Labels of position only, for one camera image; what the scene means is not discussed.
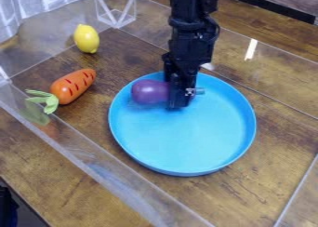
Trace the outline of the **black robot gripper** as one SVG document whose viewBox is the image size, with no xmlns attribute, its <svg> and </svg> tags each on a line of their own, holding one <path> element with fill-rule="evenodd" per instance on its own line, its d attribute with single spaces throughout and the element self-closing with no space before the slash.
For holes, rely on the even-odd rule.
<svg viewBox="0 0 318 227">
<path fill-rule="evenodd" d="M 211 61 L 220 26 L 207 16 L 195 22 L 169 19 L 168 53 L 163 54 L 164 80 L 168 82 L 168 108 L 188 106 L 195 96 L 200 66 Z"/>
</svg>

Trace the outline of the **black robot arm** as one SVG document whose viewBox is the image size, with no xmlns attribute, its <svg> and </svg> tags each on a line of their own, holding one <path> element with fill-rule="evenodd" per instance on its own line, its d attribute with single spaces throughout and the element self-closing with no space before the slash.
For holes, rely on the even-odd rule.
<svg viewBox="0 0 318 227">
<path fill-rule="evenodd" d="M 212 59 L 220 26 L 209 17 L 217 0 L 169 0 L 168 53 L 161 56 L 168 83 L 168 108 L 184 108 L 196 93 L 196 75 Z"/>
</svg>

